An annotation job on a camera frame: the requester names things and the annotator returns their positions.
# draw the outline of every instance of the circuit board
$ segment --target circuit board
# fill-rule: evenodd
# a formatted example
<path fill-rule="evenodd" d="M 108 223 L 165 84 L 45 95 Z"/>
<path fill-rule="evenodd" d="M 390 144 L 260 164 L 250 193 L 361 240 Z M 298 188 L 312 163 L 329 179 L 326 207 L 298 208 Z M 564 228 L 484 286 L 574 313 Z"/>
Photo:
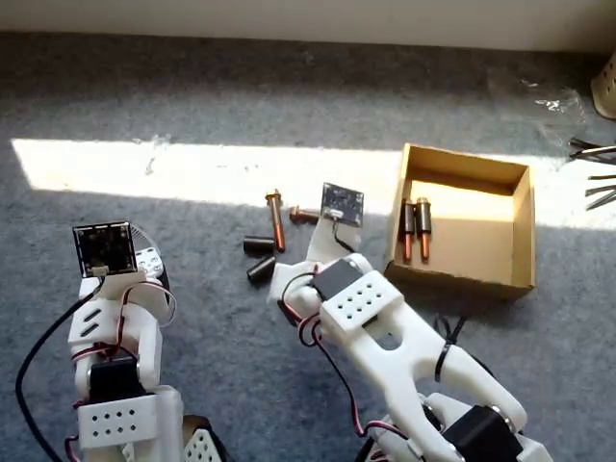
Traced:
<path fill-rule="evenodd" d="M 112 276 L 137 271 L 128 221 L 73 228 L 82 277 Z"/>
<path fill-rule="evenodd" d="M 364 219 L 364 194 L 323 183 L 321 216 L 360 228 Z"/>

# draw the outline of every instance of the open cardboard box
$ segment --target open cardboard box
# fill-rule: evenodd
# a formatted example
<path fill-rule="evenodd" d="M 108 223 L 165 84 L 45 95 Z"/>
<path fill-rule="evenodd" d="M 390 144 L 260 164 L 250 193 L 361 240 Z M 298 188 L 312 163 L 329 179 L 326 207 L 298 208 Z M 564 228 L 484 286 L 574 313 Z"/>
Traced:
<path fill-rule="evenodd" d="M 402 259 L 403 198 L 431 203 L 430 259 L 415 237 Z M 534 198 L 530 167 L 456 152 L 404 146 L 391 216 L 385 275 L 396 281 L 479 290 L 519 298 L 535 285 Z"/>

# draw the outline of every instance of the white wall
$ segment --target white wall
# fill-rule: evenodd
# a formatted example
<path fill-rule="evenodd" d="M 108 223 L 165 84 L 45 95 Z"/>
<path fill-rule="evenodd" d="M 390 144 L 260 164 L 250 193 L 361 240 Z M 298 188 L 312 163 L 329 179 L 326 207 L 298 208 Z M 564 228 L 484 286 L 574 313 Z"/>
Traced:
<path fill-rule="evenodd" d="M 2 0 L 0 30 L 616 49 L 616 0 Z"/>

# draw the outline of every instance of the black cylinder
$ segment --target black cylinder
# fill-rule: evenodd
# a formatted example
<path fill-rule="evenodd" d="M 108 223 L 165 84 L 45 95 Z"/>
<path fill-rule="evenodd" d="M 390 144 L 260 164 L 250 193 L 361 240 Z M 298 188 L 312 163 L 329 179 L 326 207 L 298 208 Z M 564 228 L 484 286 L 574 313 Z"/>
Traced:
<path fill-rule="evenodd" d="M 432 216 L 430 214 L 430 203 L 424 199 L 419 198 L 415 204 L 415 218 L 417 220 L 417 233 L 418 234 L 431 234 L 432 233 Z"/>
<path fill-rule="evenodd" d="M 415 234 L 413 204 L 407 200 L 402 203 L 402 234 Z"/>
<path fill-rule="evenodd" d="M 276 247 L 273 238 L 262 236 L 244 236 L 244 253 L 253 257 L 271 255 Z"/>
<path fill-rule="evenodd" d="M 248 276 L 248 280 L 250 284 L 253 286 L 263 284 L 264 282 L 269 282 L 271 280 L 271 276 L 273 275 L 273 268 L 276 266 L 276 257 L 270 255 L 269 257 L 264 258 L 259 263 L 257 263 L 254 267 L 249 269 L 246 272 L 246 276 Z"/>

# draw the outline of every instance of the bolt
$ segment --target bolt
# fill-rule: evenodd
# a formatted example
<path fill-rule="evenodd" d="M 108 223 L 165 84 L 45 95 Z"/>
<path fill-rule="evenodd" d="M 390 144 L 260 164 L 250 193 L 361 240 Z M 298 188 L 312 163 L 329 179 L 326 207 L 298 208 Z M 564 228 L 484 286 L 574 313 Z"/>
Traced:
<path fill-rule="evenodd" d="M 430 214 L 430 203 L 425 197 L 419 197 L 417 199 L 415 209 L 417 235 L 422 242 L 422 262 L 427 263 L 430 260 L 430 234 L 432 234 L 432 215 Z"/>
<path fill-rule="evenodd" d="M 310 223 L 317 224 L 319 222 L 320 215 L 312 210 L 300 209 L 298 205 L 295 205 L 289 209 L 289 219 L 294 224 Z"/>
<path fill-rule="evenodd" d="M 280 217 L 280 206 L 282 204 L 280 197 L 280 192 L 278 190 L 273 190 L 266 194 L 266 201 L 271 211 L 271 224 L 273 226 L 273 238 L 276 240 L 276 250 L 284 252 L 285 233 L 282 229 L 282 218 Z"/>

